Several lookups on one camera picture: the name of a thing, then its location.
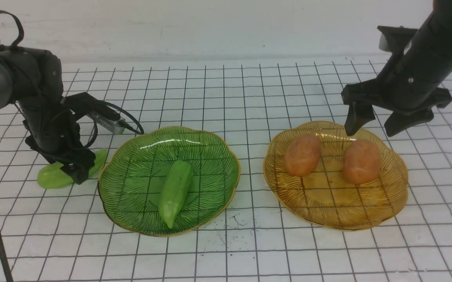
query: orange potato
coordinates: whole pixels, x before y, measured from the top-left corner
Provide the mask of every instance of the orange potato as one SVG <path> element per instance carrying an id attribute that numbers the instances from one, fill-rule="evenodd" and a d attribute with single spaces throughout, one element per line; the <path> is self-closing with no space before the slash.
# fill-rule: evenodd
<path id="1" fill-rule="evenodd" d="M 321 141 L 315 134 L 297 136 L 285 153 L 285 170 L 292 176 L 308 175 L 315 170 L 321 156 Z"/>
<path id="2" fill-rule="evenodd" d="M 379 177 L 381 152 L 379 147 L 366 140 L 353 141 L 344 153 L 344 178 L 353 184 L 365 184 Z"/>

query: plastic vegetable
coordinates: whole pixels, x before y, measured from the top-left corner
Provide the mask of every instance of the plastic vegetable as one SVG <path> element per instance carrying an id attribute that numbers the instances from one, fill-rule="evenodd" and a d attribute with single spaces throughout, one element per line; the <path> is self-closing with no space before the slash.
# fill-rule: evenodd
<path id="1" fill-rule="evenodd" d="M 189 163 L 176 161 L 172 164 L 158 204 L 160 217 L 170 229 L 174 227 L 175 219 L 181 212 L 192 179 L 193 168 Z"/>
<path id="2" fill-rule="evenodd" d="M 88 176 L 97 173 L 106 163 L 108 157 L 108 149 L 103 148 L 95 152 L 94 167 L 88 171 Z M 63 164 L 57 162 L 48 164 L 38 172 L 38 185 L 44 189 L 58 189 L 73 184 L 72 178 L 65 174 L 61 167 Z"/>

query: glass plate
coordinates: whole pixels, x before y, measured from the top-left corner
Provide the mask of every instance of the glass plate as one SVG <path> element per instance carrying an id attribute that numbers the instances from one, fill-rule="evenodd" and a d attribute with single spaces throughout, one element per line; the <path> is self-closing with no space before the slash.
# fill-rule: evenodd
<path id="1" fill-rule="evenodd" d="M 183 209 L 169 229 L 158 213 L 167 172 L 178 159 L 194 176 Z M 233 199 L 240 162 L 221 137 L 186 127 L 165 127 L 124 143 L 106 165 L 97 188 L 104 211 L 118 226 L 150 236 L 172 236 L 217 217 Z"/>
<path id="2" fill-rule="evenodd" d="M 322 155 L 316 170 L 305 177 L 286 173 L 283 157 L 299 134 L 319 136 Z M 356 139 L 366 139 L 381 151 L 379 179 L 362 185 L 342 175 L 344 152 Z M 279 133 L 271 141 L 263 164 L 268 186 L 285 207 L 311 223 L 339 230 L 362 230 L 396 216 L 407 203 L 408 171 L 403 159 L 382 140 L 360 129 L 347 136 L 342 125 L 328 121 L 305 123 Z"/>

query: black grid line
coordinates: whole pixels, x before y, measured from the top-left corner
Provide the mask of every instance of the black grid line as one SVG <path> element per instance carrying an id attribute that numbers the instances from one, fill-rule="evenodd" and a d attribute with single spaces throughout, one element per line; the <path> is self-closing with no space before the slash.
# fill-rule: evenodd
<path id="1" fill-rule="evenodd" d="M 241 75 L 243 77 L 243 65 L 241 66 Z M 246 99 L 245 99 L 245 88 L 243 88 L 243 105 L 246 106 Z M 248 123 L 247 123 L 247 110 L 245 109 L 245 129 L 248 130 Z M 247 147 L 249 146 L 249 134 L 246 133 L 246 142 L 247 142 Z M 250 159 L 250 151 L 247 150 L 247 157 Z M 249 179 L 250 182 L 250 187 L 252 188 L 252 176 L 250 176 Z M 254 205 L 254 195 L 253 195 L 253 189 L 250 190 L 250 196 L 252 198 L 252 207 Z M 253 225 L 252 225 L 252 229 L 253 229 L 253 237 L 254 237 L 254 245 L 256 246 L 256 267 L 257 267 L 257 274 L 260 275 L 260 271 L 259 271 L 259 253 L 258 253 L 258 239 L 257 239 L 257 227 L 256 227 L 256 213 L 255 210 L 252 209 L 252 221 L 253 221 Z"/>
<path id="2" fill-rule="evenodd" d="M 235 206 L 228 207 L 219 217 L 226 219 L 224 225 L 220 219 L 217 219 L 196 231 L 196 246 L 193 250 L 189 248 L 171 250 L 169 239 L 151 241 L 154 239 L 138 235 L 137 246 L 134 245 L 134 250 L 113 254 L 109 250 L 113 248 L 111 242 L 114 236 L 131 234 L 131 232 L 116 228 L 111 221 L 99 221 L 104 215 L 104 211 L 97 192 L 90 190 L 90 184 L 86 185 L 85 189 L 88 190 L 83 192 L 78 192 L 81 186 L 75 184 L 57 191 L 32 191 L 34 189 L 32 186 L 36 183 L 35 173 L 46 163 L 39 155 L 33 155 L 31 150 L 25 146 L 24 131 L 19 130 L 22 125 L 16 120 L 20 117 L 18 111 L 4 108 L 0 110 L 0 155 L 7 157 L 8 165 L 0 164 L 2 228 L 8 228 L 7 225 L 18 219 L 23 220 L 25 224 L 29 223 L 29 225 L 20 227 L 19 231 L 4 234 L 4 240 L 17 242 L 14 245 L 9 243 L 7 246 L 11 250 L 9 259 L 13 271 L 22 281 L 44 280 L 50 275 L 47 273 L 50 271 L 47 261 L 64 259 L 71 264 L 67 267 L 64 266 L 68 279 L 58 281 L 82 280 L 76 276 L 80 267 L 78 261 L 93 259 L 99 264 L 90 266 L 92 275 L 84 280 L 167 281 L 171 278 L 184 278 L 197 281 L 219 278 L 228 281 L 230 278 L 238 280 L 240 277 L 249 277 L 249 279 L 262 281 L 262 277 L 271 277 L 271 279 L 280 277 L 280 279 L 292 281 L 293 277 L 300 275 L 314 275 L 326 281 L 335 275 L 347 275 L 350 279 L 360 280 L 358 275 L 382 274 L 385 275 L 387 281 L 390 281 L 392 275 L 412 272 L 422 281 L 423 277 L 419 273 L 425 271 L 444 273 L 452 277 L 452 253 L 446 253 L 452 248 L 452 240 L 447 241 L 446 237 L 442 237 L 445 241 L 439 240 L 439 236 L 452 235 L 452 197 L 447 194 L 447 189 L 452 187 L 452 103 L 446 109 L 434 109 L 435 120 L 432 123 L 417 125 L 394 137 L 385 135 L 382 125 L 389 113 L 383 109 L 375 109 L 377 121 L 365 126 L 366 129 L 378 134 L 390 148 L 397 150 L 408 166 L 411 165 L 408 185 L 411 199 L 405 210 L 398 216 L 387 220 L 378 229 L 370 231 L 370 244 L 357 244 L 356 238 L 353 239 L 353 237 L 343 234 L 342 239 L 339 239 L 342 242 L 335 245 L 335 248 L 331 245 L 322 246 L 320 245 L 321 240 L 325 239 L 317 237 L 315 234 L 321 234 L 324 227 L 296 220 L 276 199 L 268 199 L 265 196 L 260 198 L 259 196 L 260 192 L 263 195 L 272 193 L 263 182 L 262 161 L 265 152 L 259 151 L 259 148 L 265 150 L 275 134 L 310 120 L 343 123 L 347 114 L 340 101 L 343 86 L 347 83 L 374 78 L 385 62 L 385 59 L 374 62 L 350 60 L 339 63 L 328 60 L 323 63 L 298 64 L 294 62 L 283 65 L 275 63 L 249 67 L 243 65 L 237 67 L 221 65 L 221 67 L 216 66 L 215 68 L 209 66 L 203 68 L 137 66 L 131 69 L 113 69 L 113 71 L 74 69 L 74 71 L 64 72 L 65 88 L 68 89 L 65 91 L 66 95 L 77 91 L 88 91 L 98 99 L 122 105 L 131 114 L 138 116 L 138 120 L 145 129 L 147 128 L 148 133 L 164 125 L 184 125 L 195 127 L 198 130 L 208 130 L 224 137 L 242 164 L 240 185 L 234 199 Z M 452 74 L 442 83 L 442 86 L 446 86 L 452 92 Z M 196 110 L 199 115 L 190 114 L 190 110 Z M 93 129 L 92 121 L 82 119 L 79 124 L 82 139 L 87 139 Z M 110 157 L 118 146 L 120 144 L 115 142 L 114 136 L 105 130 L 100 130 L 99 140 L 96 141 L 93 148 L 108 148 L 108 157 Z M 14 163 L 14 159 L 18 158 L 18 153 L 32 155 L 34 159 Z M 429 159 L 439 159 L 439 157 L 445 159 L 439 165 L 434 166 L 428 161 Z M 12 178 L 14 176 L 12 173 L 25 170 L 27 170 L 27 175 L 21 175 L 15 180 Z M 440 181 L 441 175 L 448 177 Z M 89 181 L 95 182 L 95 179 L 94 176 L 89 178 Z M 11 191 L 9 187 L 14 187 L 15 191 Z M 419 194 L 418 191 L 424 188 L 432 189 L 439 196 L 431 200 L 429 195 Z M 245 195 L 249 195 L 250 199 L 242 199 Z M 24 202 L 36 205 L 36 208 L 30 206 L 23 209 L 22 203 Z M 79 202 L 85 207 L 71 209 L 68 202 Z M 267 213 L 271 214 L 272 218 L 266 218 L 263 214 L 265 211 L 268 211 Z M 434 220 L 429 211 L 443 212 L 443 219 Z M 71 230 L 60 230 L 63 220 L 67 220 L 70 216 L 82 219 L 79 226 Z M 33 229 L 33 223 L 38 217 L 56 219 L 54 230 L 47 229 L 46 232 L 42 232 Z M 228 224 L 228 221 L 230 223 L 233 220 L 239 221 L 240 217 L 246 222 L 245 224 L 238 224 L 238 226 Z M 262 225 L 265 220 L 273 220 L 277 223 L 272 226 L 271 224 Z M 99 227 L 89 229 L 92 224 Z M 425 235 L 432 240 L 413 243 L 412 234 L 407 230 L 410 227 L 425 230 Z M 393 230 L 399 234 L 395 245 L 384 243 L 384 235 L 381 230 Z M 273 245 L 278 245 L 279 248 L 262 247 L 266 243 L 265 238 L 259 235 L 259 231 L 262 234 L 264 234 L 263 231 L 267 231 L 269 234 L 271 234 L 270 231 L 273 231 L 272 234 L 279 234 L 279 237 L 272 238 L 274 241 L 271 242 Z M 204 241 L 207 240 L 206 234 L 215 232 L 219 236 L 218 239 L 224 244 L 224 248 L 220 247 L 222 246 L 220 243 L 215 244 L 213 240 Z M 231 235 L 232 232 L 244 232 L 245 234 L 251 232 L 252 237 L 245 241 L 244 249 L 234 248 L 235 244 L 238 244 L 235 240 L 239 240 L 239 238 Z M 291 235 L 294 232 L 307 236 L 314 246 L 309 248 L 297 245 L 297 241 L 293 241 L 297 239 Z M 58 235 L 78 236 L 79 245 L 67 255 L 54 254 L 51 252 L 52 244 Z M 105 245 L 97 255 L 80 250 L 85 235 L 106 238 L 106 241 L 103 241 Z M 37 240 L 41 238 L 42 241 L 46 240 L 45 238 L 50 239 L 46 254 L 42 252 L 41 255 L 30 256 L 23 251 L 25 244 L 34 238 Z M 145 244 L 146 247 L 140 250 L 142 244 Z M 198 245 L 205 245 L 207 248 L 199 249 Z M 431 258 L 419 261 L 419 251 L 422 249 L 439 257 L 439 263 L 431 261 Z M 340 259 L 349 261 L 351 272 L 343 273 L 337 267 L 328 265 L 325 260 L 327 258 L 323 255 L 328 255 L 331 251 L 339 251 L 338 253 L 342 254 Z M 378 260 L 380 260 L 380 267 L 377 265 L 373 270 L 360 268 L 360 262 L 351 255 L 351 252 L 353 255 L 362 252 L 376 252 Z M 394 264 L 399 262 L 398 258 L 388 256 L 398 253 L 408 255 L 404 259 L 412 264 L 408 267 L 409 269 L 406 269 L 406 266 L 394 269 L 396 267 Z M 180 277 L 173 277 L 175 274 L 167 271 L 169 263 L 167 258 L 170 254 L 194 256 L 193 271 Z M 222 264 L 226 264 L 224 275 L 203 275 L 207 273 L 201 272 L 203 265 L 198 256 L 205 254 L 211 255 L 211 257 L 221 257 L 221 265 L 217 267 L 218 270 L 221 269 L 222 273 L 224 268 Z M 317 261 L 317 265 L 308 266 L 313 270 L 304 270 L 307 273 L 301 273 L 301 266 L 297 261 L 290 260 L 291 255 L 297 257 L 302 254 L 312 254 L 315 262 Z M 251 261 L 246 260 L 244 261 L 245 266 L 235 269 L 238 264 L 229 259 L 230 255 L 238 255 L 238 258 L 241 259 L 246 259 L 250 255 Z M 274 255 L 280 265 L 287 264 L 287 269 L 277 271 L 281 268 L 276 268 L 277 265 L 266 262 L 265 258 L 271 255 Z M 126 273 L 123 273 L 124 278 L 104 276 L 106 268 L 109 266 L 111 269 L 112 267 L 108 265 L 111 264 L 111 261 L 130 260 L 130 257 L 134 258 L 133 265 L 126 267 Z M 158 261 L 152 265 L 154 269 L 144 269 L 144 273 L 142 273 L 138 269 L 143 267 L 139 260 L 149 261 L 153 258 Z M 23 261 L 35 261 L 36 263 L 34 266 L 29 266 L 28 269 L 23 268 Z M 28 269 L 29 273 L 25 275 L 21 273 L 24 269 Z"/>

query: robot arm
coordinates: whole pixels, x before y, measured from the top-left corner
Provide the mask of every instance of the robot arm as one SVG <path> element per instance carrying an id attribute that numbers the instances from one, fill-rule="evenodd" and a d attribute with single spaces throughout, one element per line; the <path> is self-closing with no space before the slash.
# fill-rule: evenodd
<path id="1" fill-rule="evenodd" d="M 378 27 L 383 49 L 392 52 L 375 79 L 349 84 L 342 101 L 349 105 L 346 133 L 354 135 L 375 119 L 373 106 L 393 113 L 384 124 L 387 136 L 434 118 L 452 97 L 438 86 L 452 72 L 452 0 L 433 2 L 433 12 L 419 30 Z"/>
<path id="2" fill-rule="evenodd" d="M 138 120 L 120 107 L 97 100 L 86 92 L 63 97 L 58 57 L 48 50 L 18 46 L 24 38 L 20 21 L 6 11 L 0 14 L 12 16 L 19 30 L 18 38 L 10 46 L 0 44 L 0 109 L 18 104 L 24 127 L 30 133 L 26 144 L 49 163 L 62 163 L 61 170 L 81 184 L 94 166 L 95 154 L 88 147 L 97 137 L 97 124 L 114 134 L 121 134 L 125 128 L 137 134 L 143 134 L 144 130 Z M 110 107 L 127 114 L 139 131 Z M 94 120 L 94 134 L 86 145 L 80 141 L 77 123 L 83 116 Z"/>

